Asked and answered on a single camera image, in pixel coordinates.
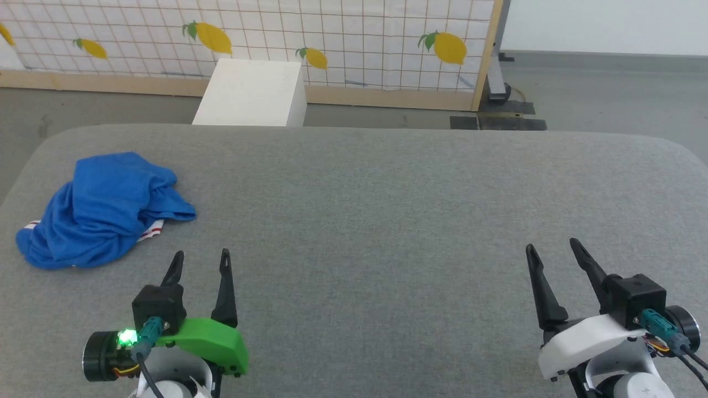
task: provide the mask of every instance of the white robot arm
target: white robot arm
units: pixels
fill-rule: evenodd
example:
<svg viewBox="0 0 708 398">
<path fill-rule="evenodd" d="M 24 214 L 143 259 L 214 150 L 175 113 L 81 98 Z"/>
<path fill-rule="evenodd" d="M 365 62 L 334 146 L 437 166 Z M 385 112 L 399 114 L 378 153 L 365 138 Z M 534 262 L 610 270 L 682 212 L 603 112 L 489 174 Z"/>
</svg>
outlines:
<svg viewBox="0 0 708 398">
<path fill-rule="evenodd" d="M 569 320 L 546 280 L 541 258 L 533 245 L 526 248 L 543 330 L 538 358 L 543 377 L 555 382 L 567 376 L 578 398 L 674 398 L 653 359 L 678 356 L 708 389 L 700 372 L 683 357 L 705 364 L 695 355 L 700 330 L 688 311 L 667 307 L 666 290 L 645 275 L 608 276 L 579 240 L 571 239 L 571 248 L 600 303 L 598 316 Z"/>
<path fill-rule="evenodd" d="M 202 358 L 179 347 L 153 348 L 145 365 L 150 369 L 150 376 L 164 398 L 212 398 L 211 391 L 217 387 L 209 365 Z M 191 383 L 177 380 L 190 380 Z M 140 374 L 137 389 L 128 398 L 157 396 L 150 389 L 145 376 Z"/>
</svg>

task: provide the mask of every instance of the blue towel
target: blue towel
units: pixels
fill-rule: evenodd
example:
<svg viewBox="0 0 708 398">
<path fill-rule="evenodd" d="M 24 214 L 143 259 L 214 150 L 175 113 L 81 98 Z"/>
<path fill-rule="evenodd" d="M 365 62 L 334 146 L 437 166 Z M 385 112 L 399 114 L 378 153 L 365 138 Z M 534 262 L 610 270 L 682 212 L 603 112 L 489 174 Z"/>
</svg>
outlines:
<svg viewBox="0 0 708 398">
<path fill-rule="evenodd" d="M 115 260 L 156 220 L 196 217 L 194 206 L 172 188 L 176 181 L 172 170 L 134 152 L 79 160 L 74 180 L 54 194 L 40 224 L 20 229 L 17 246 L 44 269 Z"/>
</svg>

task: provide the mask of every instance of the lemon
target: lemon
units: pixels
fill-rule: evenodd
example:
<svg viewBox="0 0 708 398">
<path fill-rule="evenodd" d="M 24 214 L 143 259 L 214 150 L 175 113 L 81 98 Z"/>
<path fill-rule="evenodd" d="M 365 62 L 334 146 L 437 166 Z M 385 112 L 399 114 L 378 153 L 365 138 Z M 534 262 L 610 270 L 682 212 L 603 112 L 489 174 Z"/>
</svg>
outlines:
<svg viewBox="0 0 708 398">
<path fill-rule="evenodd" d="M 184 36 L 185 30 L 191 36 L 192 39 L 202 41 L 204 47 L 212 50 L 213 52 L 221 52 L 224 54 L 231 54 L 231 39 L 224 33 L 223 30 L 217 28 L 216 26 L 210 25 L 206 22 L 193 21 L 186 25 L 182 25 L 182 36 Z"/>
<path fill-rule="evenodd" d="M 96 58 L 108 58 L 103 47 L 101 47 L 100 44 L 93 40 L 76 39 L 74 40 L 74 45 L 78 48 L 85 50 L 87 53 L 93 55 Z"/>
<path fill-rule="evenodd" d="M 15 41 L 12 40 L 12 35 L 7 30 L 7 28 L 2 25 L 2 23 L 0 23 L 0 35 L 5 38 L 5 41 L 7 41 L 9 45 L 15 45 Z"/>
<path fill-rule="evenodd" d="M 448 64 L 462 65 L 464 57 L 467 55 L 467 46 L 459 37 L 448 32 L 439 33 L 437 30 L 427 35 L 422 35 L 418 40 L 418 46 L 425 40 L 425 46 L 430 51 L 432 46 L 435 46 L 435 55 L 440 58 L 440 61 Z"/>
<path fill-rule="evenodd" d="M 300 58 L 307 58 L 310 65 L 320 69 L 327 69 L 327 57 L 319 50 L 303 47 L 295 52 Z"/>
</svg>

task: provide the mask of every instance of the green led light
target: green led light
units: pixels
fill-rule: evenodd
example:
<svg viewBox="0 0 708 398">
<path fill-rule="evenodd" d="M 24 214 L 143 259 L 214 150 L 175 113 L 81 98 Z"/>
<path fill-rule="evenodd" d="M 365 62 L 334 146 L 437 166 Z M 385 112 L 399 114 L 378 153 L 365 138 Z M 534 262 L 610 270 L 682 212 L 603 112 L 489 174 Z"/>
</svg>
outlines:
<svg viewBox="0 0 708 398">
<path fill-rule="evenodd" d="M 137 332 L 134 329 L 126 329 L 118 333 L 118 344 L 130 347 L 137 343 Z"/>
</svg>

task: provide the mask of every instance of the concrete floor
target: concrete floor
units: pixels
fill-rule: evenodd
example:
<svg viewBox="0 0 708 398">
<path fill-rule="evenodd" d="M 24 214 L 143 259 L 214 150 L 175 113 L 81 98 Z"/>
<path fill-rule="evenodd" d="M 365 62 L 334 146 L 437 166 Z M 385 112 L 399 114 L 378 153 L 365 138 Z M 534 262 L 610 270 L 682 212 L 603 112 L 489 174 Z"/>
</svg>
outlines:
<svg viewBox="0 0 708 398">
<path fill-rule="evenodd" d="M 549 130 L 662 137 L 708 164 L 708 75 L 683 71 L 628 72 L 582 67 L 503 66 L 533 102 Z M 35 148 L 48 136 L 85 125 L 190 123 L 199 98 L 116 93 L 0 89 L 0 201 Z M 307 126 L 449 129 L 463 112 L 310 105 Z"/>
</svg>

